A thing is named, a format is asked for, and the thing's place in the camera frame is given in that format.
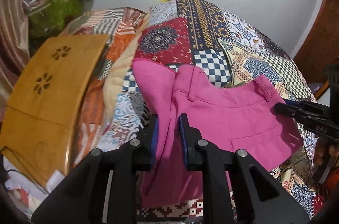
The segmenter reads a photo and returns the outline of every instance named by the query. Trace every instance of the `pink trousers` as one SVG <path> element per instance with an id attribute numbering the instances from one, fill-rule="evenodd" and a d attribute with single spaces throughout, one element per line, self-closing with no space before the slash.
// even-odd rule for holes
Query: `pink trousers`
<path id="1" fill-rule="evenodd" d="M 170 68 L 135 59 L 133 72 L 151 111 L 159 118 L 155 167 L 143 174 L 144 207 L 159 207 L 202 197 L 202 174 L 187 172 L 182 161 L 178 117 L 186 113 L 189 125 L 220 149 L 247 150 L 271 171 L 302 145 L 293 119 L 275 115 L 284 102 L 270 81 L 260 75 L 236 88 L 218 89 L 202 69 L 182 65 Z"/>

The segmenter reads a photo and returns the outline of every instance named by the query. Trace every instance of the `patchwork bedspread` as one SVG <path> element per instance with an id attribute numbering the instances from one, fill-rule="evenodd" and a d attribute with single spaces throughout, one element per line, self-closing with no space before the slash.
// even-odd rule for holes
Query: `patchwork bedspread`
<path id="1" fill-rule="evenodd" d="M 117 149 L 147 124 L 149 111 L 131 69 L 134 57 L 174 71 L 181 64 L 196 65 L 219 88 L 264 74 L 283 98 L 315 101 L 299 69 L 280 47 L 244 20 L 204 0 L 172 0 L 150 7 L 149 15 L 133 8 L 92 11 L 71 22 L 62 34 L 91 33 L 107 33 L 110 39 L 79 113 L 75 164 L 92 148 Z M 311 218 L 322 205 L 310 172 L 316 140 L 297 126 L 304 146 L 271 174 Z M 140 222 L 202 223 L 203 199 L 140 207 L 138 216 Z"/>

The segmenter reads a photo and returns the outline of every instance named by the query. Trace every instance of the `green bag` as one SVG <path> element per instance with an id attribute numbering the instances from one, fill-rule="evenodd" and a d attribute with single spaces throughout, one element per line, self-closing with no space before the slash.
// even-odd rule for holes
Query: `green bag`
<path id="1" fill-rule="evenodd" d="M 82 0 L 46 1 L 28 14 L 30 41 L 37 40 L 40 43 L 57 36 L 69 22 L 82 15 L 82 12 Z"/>

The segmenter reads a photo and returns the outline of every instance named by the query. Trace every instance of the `brown curtain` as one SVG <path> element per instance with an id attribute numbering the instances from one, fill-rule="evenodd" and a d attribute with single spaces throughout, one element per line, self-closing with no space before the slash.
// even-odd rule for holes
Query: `brown curtain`
<path id="1" fill-rule="evenodd" d="M 6 101 L 28 61 L 28 19 L 22 0 L 0 0 L 0 121 Z"/>

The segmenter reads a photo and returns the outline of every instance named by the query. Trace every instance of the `belt loop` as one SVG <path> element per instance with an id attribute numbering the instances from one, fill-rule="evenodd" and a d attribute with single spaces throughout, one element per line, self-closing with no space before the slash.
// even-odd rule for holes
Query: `belt loop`
<path id="1" fill-rule="evenodd" d="M 254 81 L 257 83 L 257 85 L 261 88 L 264 96 L 265 96 L 265 99 L 267 102 L 271 101 L 272 100 L 272 97 L 271 95 L 269 94 L 269 92 L 267 91 L 267 88 L 265 87 L 265 85 L 263 84 L 263 82 L 261 81 L 261 78 L 260 76 L 255 78 Z"/>
<path id="2" fill-rule="evenodd" d="M 194 102 L 194 99 L 195 99 L 195 80 L 196 80 L 198 73 L 199 73 L 199 68 L 197 66 L 194 66 L 192 77 L 191 77 L 191 82 L 190 82 L 190 87 L 189 87 L 189 96 L 187 97 L 187 99 L 191 102 Z"/>

